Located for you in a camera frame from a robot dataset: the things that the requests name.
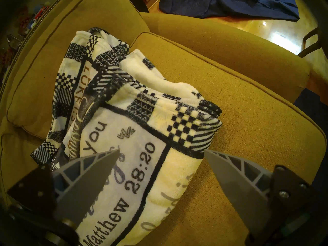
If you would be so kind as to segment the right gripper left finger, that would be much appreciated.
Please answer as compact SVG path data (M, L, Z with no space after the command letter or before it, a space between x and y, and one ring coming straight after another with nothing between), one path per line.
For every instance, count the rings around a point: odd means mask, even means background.
M119 150L75 159L54 172L42 165L15 183L7 195L10 214L43 229L56 229L62 220L79 225L99 195L119 156Z

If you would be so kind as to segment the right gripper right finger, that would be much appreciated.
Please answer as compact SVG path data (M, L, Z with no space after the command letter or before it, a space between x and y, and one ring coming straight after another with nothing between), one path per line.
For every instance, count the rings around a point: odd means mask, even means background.
M311 218L313 187L284 165L270 172L241 157L205 150L205 158L247 238L287 238Z

